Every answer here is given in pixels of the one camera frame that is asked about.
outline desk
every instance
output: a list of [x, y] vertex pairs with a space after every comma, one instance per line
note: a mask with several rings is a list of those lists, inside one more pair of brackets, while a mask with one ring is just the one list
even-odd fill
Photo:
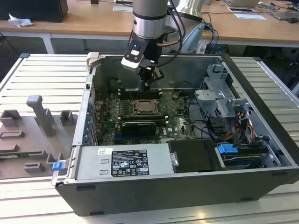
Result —
[[[265, 0], [264, 3], [279, 1]], [[13, 27], [8, 21], [0, 21], [0, 31], [7, 36], [27, 36], [43, 38], [47, 52], [55, 53], [51, 38], [128, 40], [132, 30], [132, 13], [113, 11], [114, 4], [90, 1], [68, 0], [69, 12], [63, 22], [36, 22], [31, 27]], [[220, 6], [213, 0], [211, 5], [203, 5], [202, 12], [229, 12], [227, 5]], [[299, 23], [290, 24], [262, 13], [267, 20], [238, 19], [234, 14], [211, 14], [214, 28], [219, 33], [219, 44], [299, 47]], [[203, 15], [206, 22], [208, 15]], [[211, 32], [205, 30], [203, 42], [208, 42]]]

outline black box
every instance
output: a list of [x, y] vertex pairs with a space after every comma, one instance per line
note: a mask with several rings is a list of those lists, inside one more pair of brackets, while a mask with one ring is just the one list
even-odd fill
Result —
[[62, 22], [68, 10], [66, 0], [0, 0], [0, 20], [8, 20], [10, 13], [33, 22]]

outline blue clip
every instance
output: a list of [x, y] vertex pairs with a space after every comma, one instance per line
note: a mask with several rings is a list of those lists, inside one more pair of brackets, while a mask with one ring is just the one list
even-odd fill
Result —
[[53, 171], [65, 171], [65, 162], [54, 162], [52, 166]]
[[233, 144], [221, 144], [218, 146], [220, 154], [222, 153], [238, 153], [238, 149], [233, 147]]

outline metal bracket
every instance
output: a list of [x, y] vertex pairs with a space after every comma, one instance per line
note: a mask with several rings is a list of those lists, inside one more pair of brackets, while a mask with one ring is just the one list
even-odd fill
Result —
[[100, 60], [105, 58], [105, 56], [101, 56], [99, 52], [89, 52], [87, 55], [87, 67], [91, 68], [100, 64]]

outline warning sticker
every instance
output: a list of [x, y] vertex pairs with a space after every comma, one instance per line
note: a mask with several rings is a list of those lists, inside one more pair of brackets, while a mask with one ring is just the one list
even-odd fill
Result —
[[112, 151], [111, 166], [113, 177], [150, 174], [146, 150]]

